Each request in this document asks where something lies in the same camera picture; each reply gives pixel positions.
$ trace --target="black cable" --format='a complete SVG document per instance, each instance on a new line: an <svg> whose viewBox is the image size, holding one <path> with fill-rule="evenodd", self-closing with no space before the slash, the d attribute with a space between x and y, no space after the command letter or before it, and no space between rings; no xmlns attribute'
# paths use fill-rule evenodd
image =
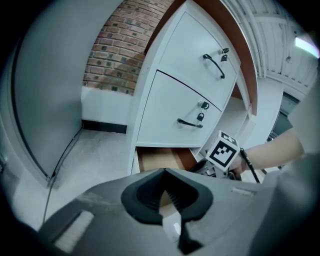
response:
<svg viewBox="0 0 320 256"><path fill-rule="evenodd" d="M50 184L50 188L49 188L49 193L48 193L48 197L46 199L46 203L45 203L45 208L44 208L44 214L43 214L43 220L42 220L42 225L45 223L46 220L46 213L47 213L47 208L48 208L48 204L49 204L49 199L50 199L50 195L51 195L51 190L54 186L54 183L57 179L58 173L60 171L60 168L64 162L64 160L66 159L66 157L69 155L70 151L74 148L75 144L77 143L77 141L79 140L80 134L82 132L84 128L84 124L82 124L82 127L80 128L80 130L76 133L76 135L72 138L72 140L70 141L70 143L68 144L68 146L66 146L65 150L63 151L55 169L54 172L55 176L52 179L52 182Z"/></svg>
<svg viewBox="0 0 320 256"><path fill-rule="evenodd" d="M245 160L246 165L249 167L250 171L252 172L252 175L253 175L256 183L260 183L260 180L258 179L258 176L255 172L255 169L254 169L251 161L249 160L247 153L245 152L245 150L243 148L240 148L240 154L241 154L242 158Z"/></svg>

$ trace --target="white sleeve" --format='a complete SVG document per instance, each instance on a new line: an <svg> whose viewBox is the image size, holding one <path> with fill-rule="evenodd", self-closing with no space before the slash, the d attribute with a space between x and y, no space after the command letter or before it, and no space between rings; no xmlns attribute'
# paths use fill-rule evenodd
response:
<svg viewBox="0 0 320 256"><path fill-rule="evenodd" d="M320 153L320 80L288 116L305 153Z"/></svg>

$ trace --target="ceiling light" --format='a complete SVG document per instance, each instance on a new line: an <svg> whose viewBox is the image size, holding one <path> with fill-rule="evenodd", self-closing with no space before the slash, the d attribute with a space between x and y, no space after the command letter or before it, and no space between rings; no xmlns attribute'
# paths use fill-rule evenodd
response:
<svg viewBox="0 0 320 256"><path fill-rule="evenodd" d="M320 58L318 48L299 37L295 38L295 46L301 49L304 49L305 51L311 53L313 56L315 56L318 59Z"/></svg>

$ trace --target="white corrugated ceiling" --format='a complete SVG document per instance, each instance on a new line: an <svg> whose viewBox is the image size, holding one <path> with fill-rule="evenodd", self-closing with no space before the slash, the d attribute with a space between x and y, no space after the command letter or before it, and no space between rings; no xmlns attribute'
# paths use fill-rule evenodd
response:
<svg viewBox="0 0 320 256"><path fill-rule="evenodd" d="M258 77L270 77L306 94L317 78L318 60L295 46L312 43L290 14L273 0L223 0L240 24Z"/></svg>

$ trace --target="floor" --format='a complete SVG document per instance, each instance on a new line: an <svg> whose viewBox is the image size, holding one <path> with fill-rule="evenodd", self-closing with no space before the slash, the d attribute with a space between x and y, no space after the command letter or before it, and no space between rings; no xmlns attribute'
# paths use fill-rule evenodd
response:
<svg viewBox="0 0 320 256"><path fill-rule="evenodd" d="M122 154L125 138L126 135L120 133L82 131L58 173L46 219L89 188L127 175ZM20 180L4 173L1 179L15 215L38 230L43 222L49 189L28 173Z"/></svg>

